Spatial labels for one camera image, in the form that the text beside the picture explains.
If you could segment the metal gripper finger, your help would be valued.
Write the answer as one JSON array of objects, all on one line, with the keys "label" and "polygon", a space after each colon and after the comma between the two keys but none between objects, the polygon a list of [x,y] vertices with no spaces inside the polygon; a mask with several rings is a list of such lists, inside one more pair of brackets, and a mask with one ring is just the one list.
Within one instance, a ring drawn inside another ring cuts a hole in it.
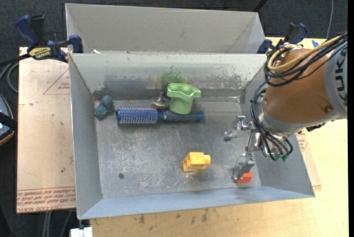
[{"label": "metal gripper finger", "polygon": [[256,165],[256,162],[253,158],[253,153],[251,151],[245,151],[240,154],[239,158],[236,161],[234,170],[233,170],[233,179],[234,180],[243,180],[244,174],[250,172],[253,166]]},{"label": "metal gripper finger", "polygon": [[224,141],[230,141],[233,138],[238,138],[245,132],[253,131],[253,122],[246,122],[246,117],[238,115],[230,128],[224,132]]}]

